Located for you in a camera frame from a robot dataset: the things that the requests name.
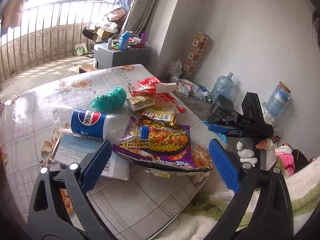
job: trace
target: small bottle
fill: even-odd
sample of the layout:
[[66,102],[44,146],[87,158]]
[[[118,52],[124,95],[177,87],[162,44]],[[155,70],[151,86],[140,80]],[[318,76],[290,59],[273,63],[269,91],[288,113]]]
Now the small bottle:
[[140,44],[145,46],[146,45],[146,42],[147,42],[147,39],[148,39],[148,33],[143,33],[141,34],[141,41],[140,41]]
[[121,35],[119,50],[126,50],[126,49],[128,49],[128,43],[129,43],[130,33],[132,33],[132,32],[126,31],[125,33],[123,33],[123,34]]
[[110,38],[108,40],[108,46],[107,46],[108,49],[112,49],[112,39]]
[[138,126],[125,115],[105,114],[79,109],[69,105],[58,105],[52,109],[56,128],[86,136],[108,139],[120,144],[134,139],[148,139],[149,128]]

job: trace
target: barcode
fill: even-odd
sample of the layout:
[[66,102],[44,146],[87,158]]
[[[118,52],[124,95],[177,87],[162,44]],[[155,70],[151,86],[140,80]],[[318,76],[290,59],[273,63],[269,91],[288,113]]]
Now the barcode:
[[107,165],[104,167],[103,171],[109,172],[110,171],[110,165],[111,165],[111,161],[109,160]]

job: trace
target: finger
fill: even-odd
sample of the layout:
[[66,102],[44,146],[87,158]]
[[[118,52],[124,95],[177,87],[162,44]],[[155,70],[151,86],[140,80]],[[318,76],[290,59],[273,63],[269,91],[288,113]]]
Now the finger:
[[252,150],[249,149],[243,149],[241,151],[238,151],[238,155],[241,158],[251,158],[254,156],[254,152]]
[[247,163],[250,163],[251,165],[255,165],[257,163],[258,159],[253,157],[253,158],[240,158],[240,162],[241,163],[244,163],[244,162],[247,162]]
[[264,149],[268,144],[268,141],[267,139],[263,139],[262,141],[260,141],[257,145],[256,145],[256,148],[259,149],[259,150],[262,150]]
[[243,144],[241,142],[237,143],[237,150],[241,151],[243,149]]

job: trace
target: blue bottle cap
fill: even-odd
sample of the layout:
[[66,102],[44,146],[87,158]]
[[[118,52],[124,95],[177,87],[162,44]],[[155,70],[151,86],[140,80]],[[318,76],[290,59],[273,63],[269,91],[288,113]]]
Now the blue bottle cap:
[[148,139],[148,137],[149,137],[149,127],[142,126],[140,139]]

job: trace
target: gloved hand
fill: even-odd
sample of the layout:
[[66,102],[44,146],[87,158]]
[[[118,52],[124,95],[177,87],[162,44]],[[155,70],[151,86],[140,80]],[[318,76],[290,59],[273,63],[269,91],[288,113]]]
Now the gloved hand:
[[[256,148],[259,150],[262,150],[262,149],[266,150],[266,166],[261,169],[268,171],[273,166],[273,164],[276,162],[276,159],[277,159],[272,140],[263,139],[256,145]],[[254,165],[258,161],[257,158],[254,157],[254,152],[249,149],[244,149],[243,144],[241,142],[237,143],[237,150],[238,150],[238,155],[240,156],[240,162],[241,163],[248,162],[254,167]]]
[[237,150],[238,150],[238,155],[240,156],[240,162],[248,162],[250,163],[253,167],[257,163],[258,159],[254,157],[254,152],[249,149],[244,149],[243,144],[241,142],[237,143]]

